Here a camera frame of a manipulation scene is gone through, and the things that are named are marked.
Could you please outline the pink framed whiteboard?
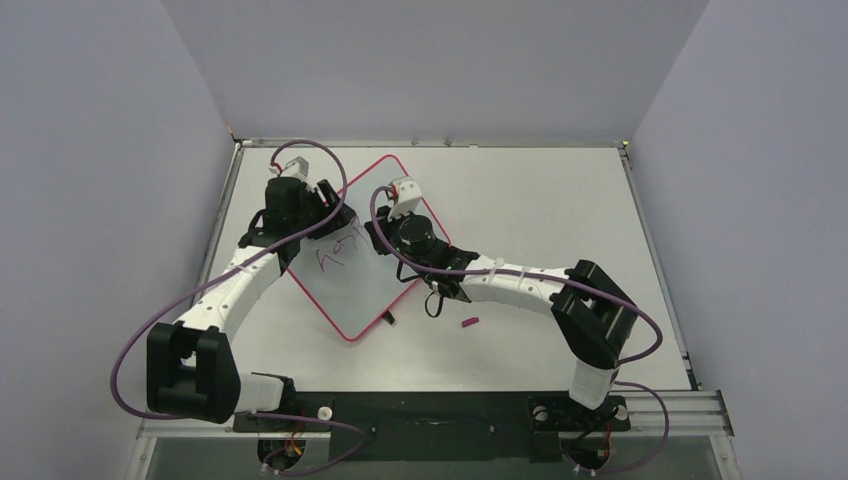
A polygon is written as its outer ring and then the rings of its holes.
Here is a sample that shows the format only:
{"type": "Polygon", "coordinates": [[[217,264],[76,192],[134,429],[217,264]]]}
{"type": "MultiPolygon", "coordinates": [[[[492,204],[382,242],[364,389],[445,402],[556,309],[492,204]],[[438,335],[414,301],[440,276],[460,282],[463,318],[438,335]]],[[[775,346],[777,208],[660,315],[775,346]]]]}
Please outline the pink framed whiteboard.
{"type": "Polygon", "coordinates": [[[378,255],[364,224],[374,190],[409,174],[400,159],[385,155],[356,175],[345,203],[356,213],[343,229],[301,243],[288,274],[345,340],[358,340],[415,284],[396,279],[398,260],[378,255]]]}

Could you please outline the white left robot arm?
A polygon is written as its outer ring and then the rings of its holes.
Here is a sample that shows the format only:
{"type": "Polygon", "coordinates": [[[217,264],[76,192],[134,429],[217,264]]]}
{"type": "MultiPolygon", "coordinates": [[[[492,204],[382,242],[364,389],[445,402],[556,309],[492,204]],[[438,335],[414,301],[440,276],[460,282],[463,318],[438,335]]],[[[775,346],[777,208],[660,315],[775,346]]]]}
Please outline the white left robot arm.
{"type": "Polygon", "coordinates": [[[326,180],[310,185],[298,177],[273,178],[264,198],[219,282],[177,320],[149,330],[146,393],[152,412],[221,424],[259,411],[275,430],[297,420],[292,379],[240,370],[230,342],[299,254],[301,239],[343,229],[356,213],[326,180]]]}

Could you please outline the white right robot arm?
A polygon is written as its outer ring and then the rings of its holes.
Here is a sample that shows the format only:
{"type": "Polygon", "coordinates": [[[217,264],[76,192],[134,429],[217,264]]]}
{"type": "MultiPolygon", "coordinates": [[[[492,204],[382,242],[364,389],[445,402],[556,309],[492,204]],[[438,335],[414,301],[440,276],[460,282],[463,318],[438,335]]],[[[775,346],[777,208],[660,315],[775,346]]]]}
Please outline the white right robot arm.
{"type": "Polygon", "coordinates": [[[388,213],[381,207],[365,224],[378,254],[396,256],[442,300],[493,302],[552,318],[576,358],[563,402],[566,418],[588,427],[603,415],[640,311],[597,264],[581,260],[566,269],[508,264],[449,245],[424,215],[388,213]]]}

